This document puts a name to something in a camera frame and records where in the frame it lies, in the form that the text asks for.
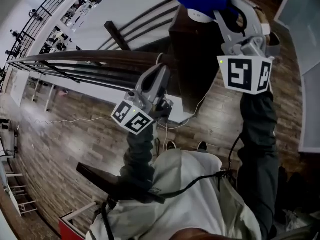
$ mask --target white cable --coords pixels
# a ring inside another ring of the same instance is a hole
[[[167,138],[168,138],[168,127],[167,127],[167,124],[165,124],[165,129],[166,129],[166,132],[165,132],[165,140],[163,142],[163,147],[162,147],[162,153],[165,152],[165,145],[166,145],[166,141],[167,141]]]
[[[35,120],[34,122],[35,122],[35,123],[36,123],[36,122],[39,122],[40,124],[46,123],[47,125],[51,125],[51,124],[53,124],[53,123],[63,123],[63,122],[74,123],[74,122],[76,122],[76,121],[87,121],[87,122],[91,122],[91,121],[98,120],[98,119],[112,119],[112,118],[111,118],[111,117],[98,117],[98,118],[91,119],[91,120],[79,118],[79,119],[76,119],[76,120],[73,120],[73,121],[62,120],[62,121],[51,121],[51,122],[39,121],[39,120],[37,119],[37,120]]]
[[[194,111],[194,113],[192,114],[191,117],[193,117],[193,116],[197,113],[197,110],[198,110],[199,105],[201,104],[201,102],[204,101],[204,99],[207,97],[208,93],[211,91],[212,86],[214,85],[214,82],[215,82],[215,81],[213,80],[213,82],[212,82],[212,84],[211,84],[211,86],[210,86],[210,89],[209,89],[209,90],[207,91],[207,93],[204,95],[204,97],[202,98],[202,100],[198,103],[198,105],[196,106],[195,111]],[[167,127],[167,124],[165,124],[166,126],[164,126],[164,125],[160,124],[159,122],[158,122],[158,125],[162,126],[163,128],[166,128],[167,130],[168,130],[168,129],[169,129],[169,130],[174,130],[174,129],[180,128],[180,127],[182,127],[182,126],[185,126],[187,123],[189,123],[191,117],[189,117],[189,119],[188,119],[188,120],[186,121],[186,123],[184,123],[183,125],[179,125],[179,126],[174,127],[174,128],[168,128],[168,127]]]
[[[161,57],[162,57],[162,55],[164,55],[164,53],[162,52],[162,53],[160,53],[159,54],[159,56],[158,56],[158,58],[156,59],[156,65],[158,65],[159,64],[159,61],[160,61],[160,59],[161,59]]]

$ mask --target black shoe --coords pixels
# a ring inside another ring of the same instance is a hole
[[[207,143],[205,143],[204,141],[201,141],[198,145],[198,149],[197,150],[205,150],[208,151],[208,145]]]
[[[176,148],[177,148],[177,145],[173,141],[168,141],[165,146],[165,151],[175,150]]]

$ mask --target staircase railing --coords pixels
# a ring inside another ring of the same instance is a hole
[[[158,56],[152,52],[81,50],[40,54],[7,63],[18,70],[67,78],[78,84],[82,82],[128,91],[134,89],[139,77],[156,64]],[[161,62],[171,69],[172,87],[168,94],[179,96],[175,58],[164,54]]]
[[[16,39],[7,61],[23,58],[28,53],[40,30],[46,25],[46,21],[52,17],[57,8],[63,4],[64,0],[45,0],[34,12],[29,21],[22,29],[20,36]]]

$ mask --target floor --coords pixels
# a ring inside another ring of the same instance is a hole
[[[9,178],[11,187],[18,186],[14,178]],[[29,202],[25,196],[16,197],[19,204]],[[31,212],[20,217],[10,197],[0,189],[0,209],[9,223],[18,240],[58,240],[60,239],[40,218],[36,212]]]
[[[269,0],[253,1],[261,4],[269,19],[273,19],[276,10],[271,5],[266,7]],[[289,32],[272,21],[271,27],[282,43],[281,54],[274,62],[271,75],[278,116],[275,134],[280,165],[289,173],[307,175],[314,164],[301,160],[298,154],[302,89],[297,57]],[[76,172],[78,162],[118,175],[128,147],[127,133],[109,119],[52,124],[41,122],[109,117],[114,106],[72,91],[62,95],[58,88],[50,111],[45,112],[50,86],[43,86],[37,102],[32,103],[34,87],[34,83],[30,82],[20,108],[8,94],[2,95],[0,113],[19,124],[20,152],[13,165],[25,175],[27,191],[37,200],[41,214],[59,231],[58,217],[82,208],[92,200],[106,198],[105,193]],[[200,141],[206,141],[210,145],[208,151],[218,156],[226,166],[230,149],[242,129],[241,97],[241,93],[225,89],[219,73],[197,117],[186,126],[169,130],[168,140],[175,141],[179,148],[186,150],[194,150]],[[166,130],[159,126],[160,151],[165,136]],[[240,141],[232,156],[234,169],[239,166],[236,151],[241,146]],[[89,212],[78,219],[77,225],[87,229],[91,216]]]

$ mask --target black strap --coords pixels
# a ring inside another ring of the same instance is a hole
[[[222,177],[226,175],[226,172],[225,171],[219,171],[217,172],[216,174],[213,174],[213,175],[207,175],[207,176],[201,176],[201,177],[198,177],[196,178],[195,180],[191,181],[191,183],[186,186],[186,188],[184,189],[181,189],[179,191],[176,191],[176,192],[172,192],[172,193],[167,193],[167,194],[161,194],[160,196],[162,198],[165,198],[165,199],[169,199],[169,198],[175,198],[181,194],[183,194],[184,192],[186,192],[188,189],[190,189],[194,184],[196,184],[198,181],[200,180],[203,180],[203,179],[208,179],[208,178],[213,178],[213,177]]]
[[[111,230],[111,227],[110,227],[110,224],[109,224],[109,221],[108,221],[106,207],[107,207],[107,202],[104,202],[102,204],[102,210],[101,210],[103,223],[104,223],[104,226],[105,226],[105,229],[106,229],[106,233],[108,234],[109,240],[115,240],[114,234],[112,234],[112,230]]]

